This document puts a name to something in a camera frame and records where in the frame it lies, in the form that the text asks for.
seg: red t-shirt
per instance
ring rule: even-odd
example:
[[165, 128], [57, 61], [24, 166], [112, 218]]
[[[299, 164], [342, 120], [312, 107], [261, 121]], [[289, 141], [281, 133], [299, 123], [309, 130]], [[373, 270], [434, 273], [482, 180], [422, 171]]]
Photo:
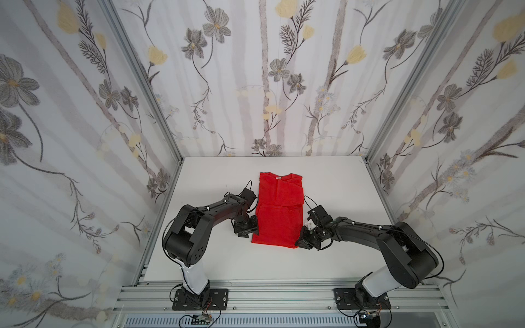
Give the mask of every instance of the red t-shirt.
[[259, 236], [253, 235], [256, 244], [297, 248], [295, 242], [301, 235], [304, 193], [302, 176], [286, 176], [265, 172], [260, 174], [259, 201], [255, 214]]

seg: floral wallpaper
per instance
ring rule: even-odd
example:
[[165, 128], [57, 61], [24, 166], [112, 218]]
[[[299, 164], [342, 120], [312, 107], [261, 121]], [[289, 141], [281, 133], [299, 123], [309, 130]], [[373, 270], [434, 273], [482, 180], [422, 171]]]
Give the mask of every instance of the floral wallpaper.
[[447, 5], [113, 3], [184, 156], [365, 155]]
[[0, 322], [111, 324], [175, 169], [96, 2], [0, 1]]
[[525, 4], [467, 1], [371, 158], [463, 328], [525, 324], [524, 88]]

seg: flower pattern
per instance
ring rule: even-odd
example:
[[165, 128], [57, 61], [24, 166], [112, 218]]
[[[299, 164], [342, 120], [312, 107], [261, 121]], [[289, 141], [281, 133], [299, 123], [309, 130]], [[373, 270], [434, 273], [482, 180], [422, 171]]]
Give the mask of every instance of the flower pattern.
[[31, 141], [17, 130], [22, 125], [21, 119], [0, 109], [0, 162], [4, 165], [16, 163], [15, 148], [28, 148]]
[[266, 145], [266, 141], [264, 141], [264, 139], [254, 139], [254, 146], [251, 149], [258, 152], [259, 149], [264, 150], [265, 145]]
[[279, 82], [281, 80], [281, 77], [283, 79], [290, 76], [290, 71], [285, 69], [286, 67], [286, 58], [282, 58], [279, 60], [279, 58], [274, 59], [270, 63], [270, 68], [272, 69], [268, 75], [274, 77], [275, 82]]
[[128, 87], [124, 87], [124, 90], [122, 90], [120, 94], [122, 96], [122, 102], [124, 103], [124, 105], [129, 106], [130, 111], [133, 111], [133, 107], [139, 107], [139, 101], [137, 96], [132, 96], [131, 91], [130, 89], [128, 89]]
[[438, 133], [444, 134], [445, 138], [443, 141], [445, 143], [449, 143], [450, 141], [453, 141], [456, 139], [456, 135], [454, 134], [455, 129], [459, 129], [459, 126], [463, 120], [463, 117], [460, 117], [455, 112], [450, 113], [450, 115], [445, 116], [443, 118], [443, 127], [439, 129]]
[[18, 99], [28, 105], [38, 105], [40, 100], [31, 92], [40, 86], [36, 80], [25, 78], [22, 65], [13, 58], [0, 54], [0, 103], [5, 107], [18, 105]]
[[111, 84], [106, 79], [104, 84], [99, 85], [99, 95], [106, 100], [106, 108], [113, 107], [113, 110], [117, 110], [120, 94], [117, 90], [111, 89]]
[[390, 185], [394, 183], [395, 178], [392, 176], [391, 171], [383, 172], [381, 176], [381, 183], [383, 183], [386, 190], [390, 189]]
[[281, 149], [281, 145], [269, 145], [268, 149], [266, 149], [266, 154], [268, 154], [268, 156], [282, 156]]
[[148, 190], [150, 191], [150, 196], [151, 198], [154, 198], [157, 193], [155, 191], [155, 189], [157, 189], [157, 182], [155, 181], [155, 179], [153, 178], [150, 178], [149, 181], [148, 181], [148, 184], [146, 185], [146, 188], [148, 188]]
[[290, 93], [294, 93], [296, 90], [299, 94], [303, 94], [306, 90], [306, 87], [301, 83], [304, 82], [302, 79], [302, 74], [292, 74], [288, 79], [287, 84], [290, 86]]
[[383, 52], [385, 53], [383, 55], [384, 59], [389, 59], [392, 56], [395, 56], [397, 59], [401, 59], [403, 56], [403, 53], [405, 53], [405, 49], [410, 48], [414, 45], [415, 42], [415, 36], [416, 32], [414, 31], [407, 31], [404, 29], [395, 39], [395, 45], [392, 47], [386, 47]]
[[188, 45], [185, 47], [182, 47], [182, 52], [184, 52], [184, 56], [187, 59], [192, 59], [193, 54], [197, 54], [197, 56], [204, 58], [204, 52], [202, 48], [206, 47], [208, 42], [202, 35], [201, 30], [186, 30], [186, 36], [184, 37], [184, 40], [188, 42]]
[[439, 101], [439, 104], [437, 105], [437, 110], [443, 110], [447, 112], [452, 112], [454, 108], [456, 108], [456, 104], [454, 104], [453, 100], [456, 100], [459, 98], [462, 92], [462, 88], [458, 88], [457, 85], [450, 84], [445, 88], [445, 91], [443, 94], [440, 94], [437, 97], [437, 101]]
[[229, 18], [224, 10], [216, 8], [215, 11], [213, 11], [213, 8], [207, 6], [204, 16], [209, 21], [209, 23], [203, 24], [202, 26], [204, 35], [212, 38], [215, 36], [219, 43], [224, 43], [224, 36], [232, 35], [232, 31], [226, 27]]
[[166, 173], [163, 168], [157, 173], [157, 182], [159, 183], [159, 188], [164, 189], [166, 185], [170, 183], [170, 175]]

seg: white tabletop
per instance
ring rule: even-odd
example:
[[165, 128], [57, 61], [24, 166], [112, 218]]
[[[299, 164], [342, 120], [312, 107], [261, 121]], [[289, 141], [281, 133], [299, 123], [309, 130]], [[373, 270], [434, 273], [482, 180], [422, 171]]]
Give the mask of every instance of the white tabletop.
[[[258, 195], [259, 173], [303, 177], [304, 194], [332, 216], [386, 225], [390, 220], [359, 156], [187, 157], [157, 237], [145, 281], [182, 280], [177, 264], [162, 251], [162, 231], [183, 205], [205, 206], [225, 192], [240, 193], [249, 180]], [[309, 208], [304, 205], [304, 220]], [[385, 265], [381, 253], [351, 242], [323, 251], [252, 244], [233, 233], [229, 220], [215, 226], [201, 259], [210, 280], [361, 278]]]

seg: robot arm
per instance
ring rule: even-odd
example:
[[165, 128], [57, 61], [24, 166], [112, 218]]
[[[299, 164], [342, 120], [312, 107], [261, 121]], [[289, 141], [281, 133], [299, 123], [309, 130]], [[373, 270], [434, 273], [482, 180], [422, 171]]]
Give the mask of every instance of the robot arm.
[[184, 205], [165, 231], [162, 248], [181, 267], [185, 296], [195, 308], [204, 306], [209, 298], [209, 280], [199, 261], [206, 251], [212, 228], [232, 219], [237, 236], [248, 238], [249, 233], [259, 234], [257, 217], [248, 213], [256, 198], [253, 191], [244, 188], [239, 195], [228, 193], [222, 200], [207, 206]]
[[351, 241], [377, 249], [386, 266], [356, 284], [358, 303], [366, 307], [382, 294], [400, 286], [415, 288], [438, 265], [435, 254], [406, 223], [377, 226], [354, 222], [344, 217], [332, 220], [319, 205], [308, 211], [315, 228], [303, 226], [296, 246], [321, 249], [321, 242]]

